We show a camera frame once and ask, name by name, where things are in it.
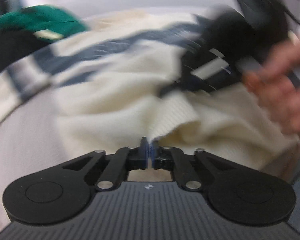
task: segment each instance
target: human hand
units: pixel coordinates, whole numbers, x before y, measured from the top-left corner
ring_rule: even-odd
[[[300,88],[285,76],[300,65],[300,42],[287,41],[273,47],[263,69],[247,73],[244,84],[258,97],[258,104],[268,110],[270,119],[284,134],[300,134]]]

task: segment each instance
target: black cloth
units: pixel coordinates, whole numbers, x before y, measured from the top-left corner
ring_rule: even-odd
[[[47,46],[49,43],[37,39],[24,30],[0,30],[0,72],[11,63]]]

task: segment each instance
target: silver screw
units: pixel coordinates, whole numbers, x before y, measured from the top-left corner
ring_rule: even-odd
[[[110,189],[113,187],[113,183],[111,181],[103,180],[100,181],[97,186],[101,189]]]
[[[198,189],[201,187],[201,183],[195,180],[188,181],[186,187],[189,189]]]

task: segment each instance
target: gray ribbed gripper base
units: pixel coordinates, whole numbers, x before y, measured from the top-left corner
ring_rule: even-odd
[[[52,226],[11,223],[0,240],[300,240],[287,224],[253,228],[215,213],[176,182],[123,182],[84,212]]]

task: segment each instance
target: green cloth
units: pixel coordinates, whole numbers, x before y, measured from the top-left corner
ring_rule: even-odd
[[[28,7],[2,15],[0,29],[28,30],[48,42],[88,30],[87,26],[74,16],[49,5]]]

